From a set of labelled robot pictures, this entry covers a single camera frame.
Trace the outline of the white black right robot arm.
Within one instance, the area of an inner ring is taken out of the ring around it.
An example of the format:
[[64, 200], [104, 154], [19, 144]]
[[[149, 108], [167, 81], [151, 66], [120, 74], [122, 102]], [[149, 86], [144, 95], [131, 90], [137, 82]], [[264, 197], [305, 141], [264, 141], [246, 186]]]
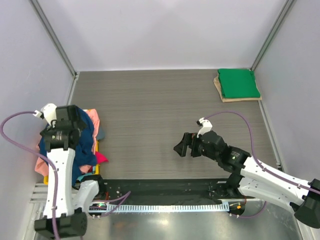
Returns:
[[204, 135], [184, 133], [173, 148], [185, 157], [187, 149], [192, 157], [204, 156], [217, 162], [230, 176], [225, 192], [231, 198], [239, 195], [261, 199], [294, 214], [301, 223], [320, 227], [320, 181], [307, 181], [262, 163], [250, 153], [227, 145], [214, 131]]

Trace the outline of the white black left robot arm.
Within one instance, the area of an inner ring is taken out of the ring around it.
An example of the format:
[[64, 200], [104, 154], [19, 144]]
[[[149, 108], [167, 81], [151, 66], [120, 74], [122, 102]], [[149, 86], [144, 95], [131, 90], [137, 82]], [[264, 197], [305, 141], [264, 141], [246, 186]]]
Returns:
[[34, 222], [34, 230], [51, 240], [82, 238], [87, 231], [90, 204], [106, 194], [99, 175], [85, 177], [76, 195], [72, 194], [76, 147], [86, 124], [75, 105], [48, 103], [40, 112], [48, 123], [41, 136], [49, 167], [46, 203], [42, 217]]

